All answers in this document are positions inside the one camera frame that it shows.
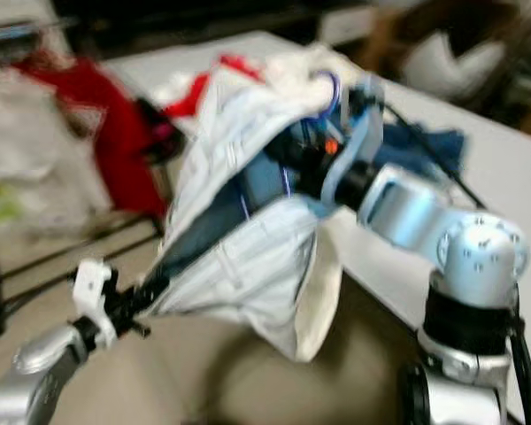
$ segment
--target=white tabletop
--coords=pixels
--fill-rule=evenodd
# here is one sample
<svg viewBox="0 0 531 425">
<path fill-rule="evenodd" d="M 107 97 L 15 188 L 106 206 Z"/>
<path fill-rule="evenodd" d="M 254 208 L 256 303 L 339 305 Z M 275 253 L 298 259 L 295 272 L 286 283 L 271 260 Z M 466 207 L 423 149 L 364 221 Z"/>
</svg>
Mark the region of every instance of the white tabletop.
<svg viewBox="0 0 531 425">
<path fill-rule="evenodd" d="M 115 59 L 106 65 L 125 83 L 161 103 L 165 93 L 158 88 L 172 73 L 204 71 L 222 52 L 265 58 L 297 49 L 292 42 L 258 32 Z M 385 82 L 385 91 L 387 100 L 407 118 L 427 128 L 458 128 L 466 134 L 466 181 L 491 209 L 519 223 L 531 245 L 531 137 L 390 81 Z M 424 317 L 431 265 L 359 228 L 350 211 L 340 211 L 328 224 L 347 272 L 406 324 L 417 328 Z M 531 351 L 531 263 L 520 293 Z M 514 376 L 509 409 L 523 419 Z"/>
</svg>

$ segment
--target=red fabric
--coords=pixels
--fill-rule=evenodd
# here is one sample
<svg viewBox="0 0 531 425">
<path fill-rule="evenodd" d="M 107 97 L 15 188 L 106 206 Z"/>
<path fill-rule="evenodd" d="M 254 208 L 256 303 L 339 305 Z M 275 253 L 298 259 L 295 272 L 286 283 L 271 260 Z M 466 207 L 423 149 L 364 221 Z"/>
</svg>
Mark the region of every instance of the red fabric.
<svg viewBox="0 0 531 425">
<path fill-rule="evenodd" d="M 116 208 L 163 216 L 160 199 L 141 150 L 153 143 L 150 129 L 134 103 L 100 73 L 93 62 L 78 59 L 65 70 L 18 64 L 23 73 L 58 89 L 69 105 L 88 104 L 105 111 L 96 134 L 96 164 Z"/>
<path fill-rule="evenodd" d="M 222 55 L 219 63 L 240 71 L 256 81 L 262 81 L 259 70 L 250 65 L 243 56 Z M 168 105 L 164 109 L 164 113 L 169 117 L 190 117 L 195 115 L 210 76 L 210 73 L 199 74 L 191 84 L 188 94 L 182 100 Z"/>
</svg>

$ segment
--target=white cloth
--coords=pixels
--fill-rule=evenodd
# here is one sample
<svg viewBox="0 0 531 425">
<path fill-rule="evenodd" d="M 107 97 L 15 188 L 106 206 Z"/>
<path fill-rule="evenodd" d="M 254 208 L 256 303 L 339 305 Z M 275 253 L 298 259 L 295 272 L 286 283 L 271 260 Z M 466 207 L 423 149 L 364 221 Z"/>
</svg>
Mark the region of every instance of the white cloth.
<svg viewBox="0 0 531 425">
<path fill-rule="evenodd" d="M 71 233 L 111 208 L 90 143 L 70 133 L 51 89 L 0 70 L 0 182 L 14 188 L 26 227 Z"/>
<path fill-rule="evenodd" d="M 154 266 L 235 174 L 313 109 L 300 94 L 213 70 Z M 318 226 L 301 197 L 275 201 L 172 278 L 146 313 L 206 313 L 250 324 L 290 359 L 312 359 L 334 317 L 342 272 Z"/>
<path fill-rule="evenodd" d="M 365 75 L 361 68 L 344 55 L 318 42 L 301 50 L 273 55 L 265 62 L 252 58 L 247 60 L 260 69 L 260 74 L 270 89 L 283 98 L 295 99 L 311 112 L 326 106 L 333 94 L 330 80 L 326 77 L 312 80 L 314 72 L 330 71 L 338 76 L 342 86 L 346 87 L 357 85 Z M 172 73 L 165 84 L 153 89 L 152 97 L 157 104 L 165 107 L 184 98 L 195 78 L 196 73 Z M 190 117 L 178 118 L 173 122 L 187 134 L 195 134 L 197 131 L 197 120 Z"/>
</svg>

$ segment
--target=blue cloth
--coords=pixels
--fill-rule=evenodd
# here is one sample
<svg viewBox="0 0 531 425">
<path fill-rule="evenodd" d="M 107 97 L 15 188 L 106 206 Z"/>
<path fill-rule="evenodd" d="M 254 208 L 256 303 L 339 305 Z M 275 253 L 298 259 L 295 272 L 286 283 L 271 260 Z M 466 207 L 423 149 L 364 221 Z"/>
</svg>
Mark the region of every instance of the blue cloth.
<svg viewBox="0 0 531 425">
<path fill-rule="evenodd" d="M 421 127 L 419 129 L 425 133 L 429 144 L 449 170 L 460 174 L 465 146 L 464 135 L 457 130 L 426 133 Z M 435 182 L 442 178 L 434 161 L 425 153 L 416 138 L 407 128 L 396 124 L 383 126 L 383 145 L 376 154 L 374 163 L 377 166 L 397 164 Z"/>
</svg>

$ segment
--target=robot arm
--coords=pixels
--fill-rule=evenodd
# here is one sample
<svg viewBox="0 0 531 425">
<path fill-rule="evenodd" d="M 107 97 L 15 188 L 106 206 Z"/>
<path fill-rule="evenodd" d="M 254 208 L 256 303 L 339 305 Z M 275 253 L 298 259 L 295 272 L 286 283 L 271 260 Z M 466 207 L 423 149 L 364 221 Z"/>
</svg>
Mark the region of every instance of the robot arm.
<svg viewBox="0 0 531 425">
<path fill-rule="evenodd" d="M 49 423 L 61 390 L 88 356 L 81 334 L 71 325 L 24 345 L 0 381 L 0 424 Z"/>
<path fill-rule="evenodd" d="M 435 185 L 396 166 L 374 178 L 358 222 L 397 248 L 428 259 L 444 275 L 438 290 L 480 308 L 510 308 L 527 266 L 521 230 L 482 210 L 452 205 Z"/>
</svg>

